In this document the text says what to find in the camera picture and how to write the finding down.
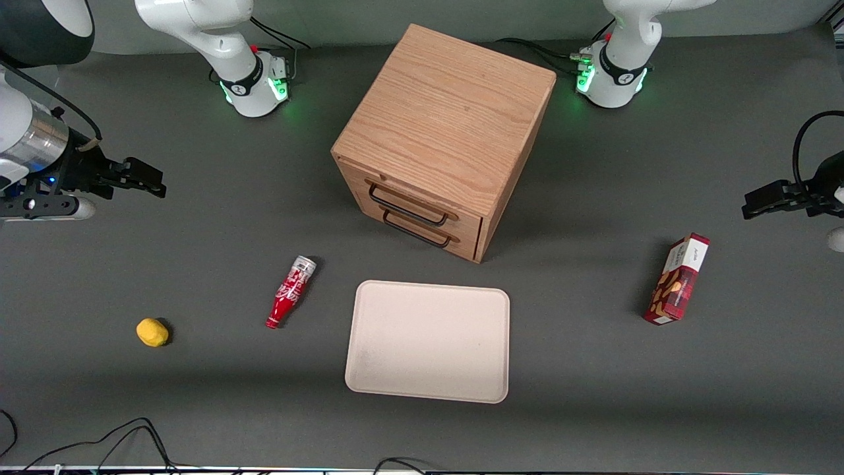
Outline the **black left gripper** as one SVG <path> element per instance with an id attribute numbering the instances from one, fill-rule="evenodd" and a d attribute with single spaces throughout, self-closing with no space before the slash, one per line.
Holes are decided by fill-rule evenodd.
<path id="1" fill-rule="evenodd" d="M 794 183 L 798 199 L 794 199 L 794 184 L 778 179 L 747 193 L 742 206 L 742 218 L 751 220 L 763 214 L 805 210 L 809 217 L 828 214 L 843 217 L 843 152 L 840 151 L 820 163 L 814 177 L 804 180 L 800 174 L 799 153 L 792 158 Z"/>

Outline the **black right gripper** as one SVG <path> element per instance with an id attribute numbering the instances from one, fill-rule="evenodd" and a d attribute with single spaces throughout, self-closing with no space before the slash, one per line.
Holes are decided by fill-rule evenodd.
<path id="1" fill-rule="evenodd" d="M 106 158 L 99 147 L 81 152 L 78 147 L 87 142 L 82 133 L 69 132 L 67 146 L 60 157 L 50 166 L 49 177 L 53 186 L 62 192 L 93 193 L 103 199 L 111 199 L 113 190 L 135 189 L 150 193 L 157 198 L 166 197 L 163 172 L 135 157 L 127 157 L 123 163 Z"/>

